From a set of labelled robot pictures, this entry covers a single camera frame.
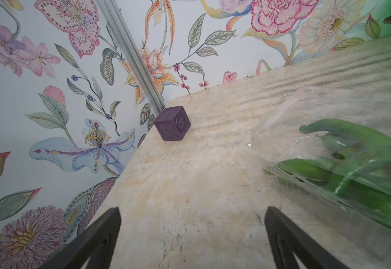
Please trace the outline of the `clear clamshell container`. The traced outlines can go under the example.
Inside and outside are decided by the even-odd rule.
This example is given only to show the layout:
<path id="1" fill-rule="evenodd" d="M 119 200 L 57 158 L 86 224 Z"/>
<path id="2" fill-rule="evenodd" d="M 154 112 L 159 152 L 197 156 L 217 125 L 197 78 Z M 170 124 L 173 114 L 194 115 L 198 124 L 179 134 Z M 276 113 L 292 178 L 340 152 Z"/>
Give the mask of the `clear clamshell container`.
<path id="1" fill-rule="evenodd" d="M 243 149 L 308 212 L 391 259 L 391 93 L 302 88 Z"/>

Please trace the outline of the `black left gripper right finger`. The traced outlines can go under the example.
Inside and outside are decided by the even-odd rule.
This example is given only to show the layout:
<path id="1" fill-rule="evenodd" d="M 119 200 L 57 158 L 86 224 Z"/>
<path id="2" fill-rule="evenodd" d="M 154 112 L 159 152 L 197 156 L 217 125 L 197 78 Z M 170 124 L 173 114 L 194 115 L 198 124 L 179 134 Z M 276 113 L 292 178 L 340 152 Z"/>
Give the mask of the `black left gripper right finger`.
<path id="1" fill-rule="evenodd" d="M 267 208 L 264 224 L 278 269 L 298 269 L 297 261 L 307 269 L 347 268 L 277 207 Z"/>

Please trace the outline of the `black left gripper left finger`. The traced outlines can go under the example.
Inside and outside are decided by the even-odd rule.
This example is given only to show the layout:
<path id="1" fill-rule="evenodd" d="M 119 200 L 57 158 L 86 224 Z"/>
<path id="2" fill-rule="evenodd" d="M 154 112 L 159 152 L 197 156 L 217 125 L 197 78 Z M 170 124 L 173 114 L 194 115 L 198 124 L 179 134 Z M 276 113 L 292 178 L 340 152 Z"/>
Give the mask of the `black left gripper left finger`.
<path id="1" fill-rule="evenodd" d="M 69 245 L 41 265 L 42 269 L 108 269 L 121 225 L 118 207 L 112 207 Z"/>

